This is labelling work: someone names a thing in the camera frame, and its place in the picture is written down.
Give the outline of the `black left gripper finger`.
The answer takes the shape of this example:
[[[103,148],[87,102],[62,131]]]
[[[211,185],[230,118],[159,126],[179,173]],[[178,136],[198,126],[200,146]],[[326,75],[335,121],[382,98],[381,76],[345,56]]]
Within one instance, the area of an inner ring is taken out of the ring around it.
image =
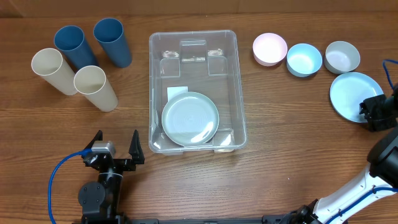
[[[131,159],[135,164],[144,164],[145,157],[142,151],[142,147],[139,140],[139,132],[138,130],[134,130],[134,134],[131,139],[131,143],[129,146],[129,154],[131,155]]]
[[[99,130],[99,131],[95,134],[94,138],[93,138],[93,139],[89,142],[89,144],[85,147],[85,149],[91,149],[96,141],[102,141],[102,140],[103,140],[103,132],[102,132],[102,130]]]

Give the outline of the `light blue plate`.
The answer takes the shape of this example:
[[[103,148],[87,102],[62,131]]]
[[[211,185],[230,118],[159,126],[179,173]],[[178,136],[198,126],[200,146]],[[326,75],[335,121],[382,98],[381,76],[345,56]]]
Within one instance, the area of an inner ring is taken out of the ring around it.
[[[375,80],[359,72],[338,75],[330,87],[333,108],[340,116],[354,123],[367,122],[364,115],[359,113],[359,104],[367,98],[383,94]]]

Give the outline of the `grey-green plate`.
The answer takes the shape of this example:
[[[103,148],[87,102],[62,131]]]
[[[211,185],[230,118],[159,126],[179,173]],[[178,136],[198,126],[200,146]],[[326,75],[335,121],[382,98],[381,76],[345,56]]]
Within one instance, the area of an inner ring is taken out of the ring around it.
[[[183,147],[208,142],[216,134],[219,124],[220,114],[213,101],[193,91],[173,97],[162,112],[164,132]]]

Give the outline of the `grey bowl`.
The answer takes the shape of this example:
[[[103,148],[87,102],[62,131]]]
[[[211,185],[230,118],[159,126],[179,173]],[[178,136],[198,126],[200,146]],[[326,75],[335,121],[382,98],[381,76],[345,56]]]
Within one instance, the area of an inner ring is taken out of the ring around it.
[[[325,67],[337,75],[355,70],[360,61],[359,51],[349,42],[335,41],[330,43],[325,50]]]

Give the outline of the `light blue bowl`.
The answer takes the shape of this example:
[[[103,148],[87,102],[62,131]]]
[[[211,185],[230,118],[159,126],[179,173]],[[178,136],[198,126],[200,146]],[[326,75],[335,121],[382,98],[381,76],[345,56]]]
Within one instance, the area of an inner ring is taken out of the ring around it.
[[[310,44],[295,44],[287,52],[288,71],[300,78],[309,77],[319,71],[323,64],[320,51]]]

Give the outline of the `pink bowl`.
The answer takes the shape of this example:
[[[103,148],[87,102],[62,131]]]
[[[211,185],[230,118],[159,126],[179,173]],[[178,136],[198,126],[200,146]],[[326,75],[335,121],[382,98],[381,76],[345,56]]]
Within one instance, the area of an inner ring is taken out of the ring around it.
[[[278,34],[263,33],[256,37],[252,51],[257,63],[271,67],[282,61],[287,55],[287,43]]]

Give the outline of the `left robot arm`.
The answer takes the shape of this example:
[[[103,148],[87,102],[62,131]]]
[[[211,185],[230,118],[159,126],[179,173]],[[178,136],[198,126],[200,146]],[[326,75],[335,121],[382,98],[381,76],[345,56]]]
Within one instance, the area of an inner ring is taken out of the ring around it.
[[[82,207],[82,223],[130,223],[123,212],[118,211],[123,173],[136,170],[145,161],[137,130],[129,146],[130,158],[115,158],[116,149],[111,141],[103,140],[99,130],[86,146],[82,155],[84,164],[99,172],[98,180],[84,184],[78,193]]]

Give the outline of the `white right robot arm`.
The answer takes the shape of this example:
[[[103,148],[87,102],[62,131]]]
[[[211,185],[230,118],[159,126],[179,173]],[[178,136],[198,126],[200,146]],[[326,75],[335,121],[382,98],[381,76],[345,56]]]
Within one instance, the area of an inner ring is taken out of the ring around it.
[[[397,88],[360,103],[371,131],[392,129],[370,150],[368,165],[333,194],[286,214],[280,223],[344,223],[373,202],[397,193]]]

